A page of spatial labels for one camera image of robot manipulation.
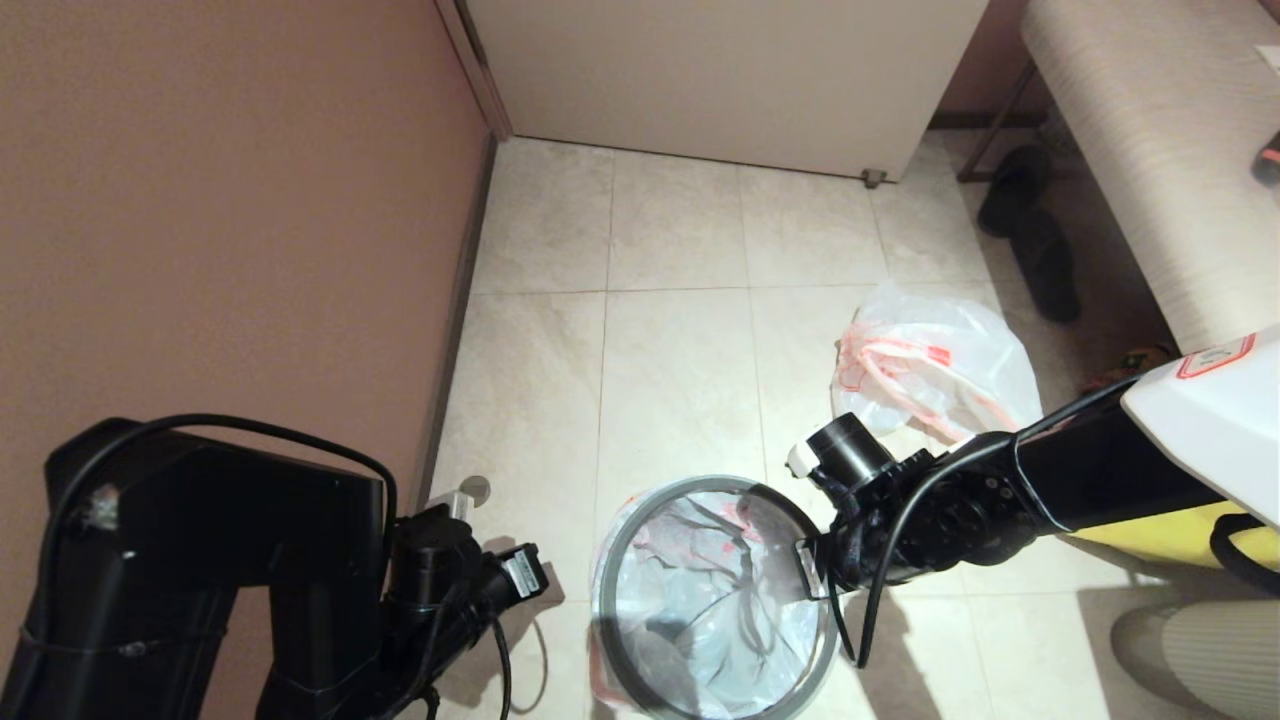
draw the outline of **cabinet door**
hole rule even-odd
[[[465,9],[516,135],[893,179],[986,4],[466,0]]]

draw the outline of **plastic bag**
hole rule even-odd
[[[1043,414],[1027,350],[1004,319],[969,300],[882,283],[840,340],[832,410],[884,436],[913,415],[952,441],[1016,430]]]
[[[596,559],[595,697],[616,710],[636,706],[603,650],[602,614],[614,621],[621,637],[614,653],[632,664],[632,683],[643,683],[677,715],[751,717],[792,697],[797,687],[815,687],[809,676],[824,673],[833,641],[824,642],[827,609],[805,597],[791,553],[804,533],[758,496],[710,489],[664,501],[634,534],[620,538],[648,498],[672,487],[620,512]],[[607,577],[611,553],[620,553],[621,562]],[[603,600],[602,585],[612,588],[612,602]]]

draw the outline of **black slipper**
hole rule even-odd
[[[1023,213],[1014,223],[1009,243],[1041,315],[1057,323],[1079,318],[1080,299],[1073,279],[1075,259],[1053,215],[1039,208]]]
[[[978,228],[992,237],[1009,237],[1018,218],[1044,193],[1052,165],[1048,150],[1038,145],[1024,145],[1005,155],[978,210]]]

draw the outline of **tile floor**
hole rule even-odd
[[[488,477],[477,537],[536,542],[558,579],[504,619],[520,716],[613,717],[588,687],[589,573],[628,497],[730,473],[829,521],[782,460],[829,419],[833,342],[879,281],[1002,311],[1047,409],[1124,350],[1169,341],[1087,173],[1046,200],[1076,246],[1084,315],[1037,316],[1007,245],[972,223],[986,187],[954,179],[974,140],[928,133],[902,182],[876,191],[532,140],[499,149],[434,492]],[[1020,141],[1002,137],[992,158]],[[1119,306],[1132,310],[1103,311]],[[941,448],[910,428],[887,445]],[[998,568],[893,591],[872,666],[838,660],[804,716],[1189,717],[1130,682],[1107,646],[1119,614],[1174,592],[1042,539]],[[442,719],[497,717],[497,673],[486,637],[440,683]]]

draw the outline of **red printed plastic bag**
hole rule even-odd
[[[883,436],[913,415],[952,441],[1036,420],[1039,391],[1027,350],[982,305],[906,295],[882,283],[840,340],[835,414]]]

